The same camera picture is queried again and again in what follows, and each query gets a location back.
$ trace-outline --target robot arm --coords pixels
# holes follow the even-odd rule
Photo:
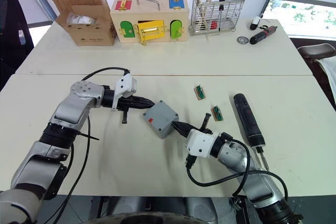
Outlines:
[[[89,81],[74,83],[14,174],[11,189],[0,194],[0,223],[34,223],[42,201],[57,195],[67,171],[61,162],[67,159],[76,136],[86,136],[80,130],[91,108],[122,110],[126,123],[129,108],[154,105],[133,96],[136,88],[136,80],[129,73],[117,81],[115,90]]]
[[[220,163],[225,165],[232,173],[245,172],[247,155],[245,149],[226,134],[219,134],[206,129],[209,114],[206,115],[202,127],[196,127],[182,122],[173,122],[173,127],[183,136],[187,137],[186,160],[187,172],[190,175],[190,168],[197,157],[209,158],[213,156]],[[250,170],[261,170],[260,166],[250,158]],[[243,186],[243,191],[248,200],[255,207],[261,221],[265,224],[297,224],[301,223],[301,216],[295,215],[281,191],[274,183],[271,176],[266,174],[249,174]]]

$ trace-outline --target open cardboard box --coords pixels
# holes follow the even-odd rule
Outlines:
[[[60,12],[56,22],[79,46],[111,46],[117,32],[106,0],[53,0]],[[67,24],[72,12],[96,19],[95,24]]]

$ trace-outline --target wire basket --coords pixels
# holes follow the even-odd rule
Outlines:
[[[197,0],[193,0],[193,12],[189,27],[191,34],[219,34],[220,31],[235,31],[244,1],[225,0],[221,2],[206,2],[206,0],[201,0],[198,3]]]

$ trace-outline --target black chair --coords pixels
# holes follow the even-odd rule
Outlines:
[[[336,55],[335,48],[330,44],[324,43],[320,45],[299,47],[298,51],[301,54],[302,58],[305,60],[310,70],[312,71],[321,89],[326,94],[325,96],[328,98],[331,105],[336,110],[336,104],[329,85],[328,76],[322,70],[320,64],[315,61],[335,56]]]
[[[0,0],[0,90],[34,48],[18,0]]]

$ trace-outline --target yellow door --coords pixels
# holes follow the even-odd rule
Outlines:
[[[138,27],[140,40],[143,42],[164,37],[163,20],[139,22]]]

